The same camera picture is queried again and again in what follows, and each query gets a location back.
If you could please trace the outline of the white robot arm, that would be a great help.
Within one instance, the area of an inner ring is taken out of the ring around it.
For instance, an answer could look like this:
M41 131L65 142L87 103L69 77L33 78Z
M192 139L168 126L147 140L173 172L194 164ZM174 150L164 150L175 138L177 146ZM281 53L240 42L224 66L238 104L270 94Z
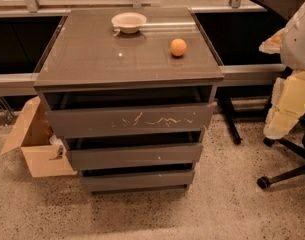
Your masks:
M281 63L292 70L288 77L278 77L274 83L264 127L267 138L280 139L305 114L305 2L284 28L259 46L259 51L279 53Z

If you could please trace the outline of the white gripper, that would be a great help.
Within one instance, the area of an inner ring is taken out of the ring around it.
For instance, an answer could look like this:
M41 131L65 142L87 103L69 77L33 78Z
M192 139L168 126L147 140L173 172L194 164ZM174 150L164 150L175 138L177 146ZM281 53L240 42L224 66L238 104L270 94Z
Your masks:
M279 54L284 29L278 30L259 46L259 51ZM272 91L264 135L280 139L287 135L305 114L305 71L294 71L286 79L277 78Z

